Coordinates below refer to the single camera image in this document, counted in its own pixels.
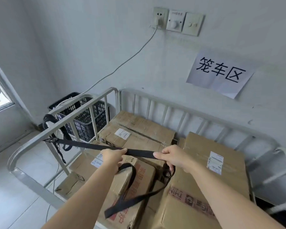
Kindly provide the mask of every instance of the cable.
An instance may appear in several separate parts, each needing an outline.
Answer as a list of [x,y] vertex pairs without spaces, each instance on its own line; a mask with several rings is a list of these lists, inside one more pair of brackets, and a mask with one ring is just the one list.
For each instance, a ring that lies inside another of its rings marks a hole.
[[[135,57],[138,53],[141,52],[141,50],[149,43],[149,41],[151,41],[151,39],[154,37],[156,31],[157,31],[158,26],[155,26],[155,31],[153,33],[153,35],[151,36],[151,38],[144,44],[144,46],[137,52],[135,53],[132,57],[130,57],[129,59],[127,59],[125,62],[123,62],[120,66],[117,67],[117,69],[115,69],[112,73],[110,73],[109,75],[104,76],[102,79],[100,79],[99,81],[97,81],[95,84],[93,84],[90,88],[88,88],[86,91],[80,93],[79,95],[75,96],[75,97],[79,97],[82,96],[83,94],[85,94],[86,92],[88,92],[91,88],[93,88],[96,84],[98,84],[100,81],[102,81],[103,79],[107,78],[108,76],[112,75],[113,73],[115,73],[121,66],[123,66],[126,62],[128,62],[129,60],[131,60],[133,57]],[[63,103],[74,99],[75,97],[72,97],[70,99],[64,100],[61,103],[59,103],[56,107],[61,106]]]
[[[53,194],[54,194],[54,189],[55,189],[55,181],[56,181],[56,178],[54,178],[54,182],[53,182],[53,191],[52,191]],[[48,214],[49,214],[49,209],[50,209],[50,207],[51,207],[51,204],[49,204],[49,207],[48,207],[48,210],[47,210],[46,222],[48,221]]]

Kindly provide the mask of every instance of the white tile floor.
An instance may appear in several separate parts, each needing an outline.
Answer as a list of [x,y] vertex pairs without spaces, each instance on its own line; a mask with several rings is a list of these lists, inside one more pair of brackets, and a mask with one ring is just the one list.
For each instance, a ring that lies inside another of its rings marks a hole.
[[[38,132],[31,133],[0,153],[0,229],[38,229],[45,223],[49,204],[10,174],[6,167],[11,154],[37,134]],[[74,148],[63,152],[66,161],[69,161],[77,151],[78,149]],[[58,164],[45,143],[40,143],[19,159],[17,167],[40,184],[45,184],[56,173]],[[62,173],[57,178],[55,186],[65,177],[66,174]],[[51,206],[48,218],[55,212]]]

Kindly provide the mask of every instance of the crate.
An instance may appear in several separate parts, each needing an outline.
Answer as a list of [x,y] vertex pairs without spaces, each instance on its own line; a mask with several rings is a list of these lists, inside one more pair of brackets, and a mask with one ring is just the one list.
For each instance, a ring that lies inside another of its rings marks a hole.
[[[63,97],[62,99],[56,101],[54,104],[50,105],[48,107],[49,110],[54,109],[59,103],[61,103],[64,100],[70,99],[72,97],[75,97],[79,95],[78,92],[72,92],[69,95]],[[61,111],[60,113],[57,113],[57,119],[61,120],[63,119],[66,115],[70,114],[77,108],[81,107],[85,103],[87,103],[89,100],[91,100],[91,97],[84,97],[81,100],[77,101],[73,105],[69,106],[65,110]],[[95,117],[95,123],[96,123],[96,128],[98,132],[105,127],[107,124],[106,120],[106,112],[105,112],[105,103],[103,101],[98,101],[93,105],[93,113]],[[80,139],[84,141],[89,141],[94,137],[94,130],[93,130],[93,124],[92,124],[92,119],[90,115],[90,110],[86,109],[83,111],[80,115],[76,116],[74,119],[74,124],[76,127],[76,130],[78,132],[78,135],[80,136]],[[65,125],[67,131],[69,134],[74,136],[74,133],[72,131],[70,123],[67,123]]]

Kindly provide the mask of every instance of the hand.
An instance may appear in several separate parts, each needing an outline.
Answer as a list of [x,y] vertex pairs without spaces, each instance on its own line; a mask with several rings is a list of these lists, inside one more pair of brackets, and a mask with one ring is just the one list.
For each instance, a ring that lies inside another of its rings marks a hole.
[[168,146],[162,150],[162,153],[154,152],[153,155],[157,159],[166,161],[171,172],[174,170],[173,165],[183,168],[187,173],[189,172],[187,170],[188,163],[192,158],[177,145]]
[[122,155],[127,152],[127,149],[122,150],[111,150],[111,149],[103,149],[101,154],[103,154],[103,163],[109,165],[116,165],[116,167],[120,167],[122,163],[119,163],[123,160]]

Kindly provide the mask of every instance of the wall switch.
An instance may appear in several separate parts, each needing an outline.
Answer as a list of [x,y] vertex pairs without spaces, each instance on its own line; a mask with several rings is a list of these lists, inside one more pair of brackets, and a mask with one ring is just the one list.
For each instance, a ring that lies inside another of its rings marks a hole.
[[153,28],[155,28],[156,25],[158,25],[158,29],[165,30],[167,25],[167,19],[168,19],[168,9],[154,7],[153,21],[151,24]]
[[182,33],[198,36],[202,26],[203,18],[203,14],[192,14],[187,12]]
[[181,32],[184,23],[184,18],[185,18],[185,12],[170,10],[170,13],[168,14],[168,22],[166,29],[176,32]]

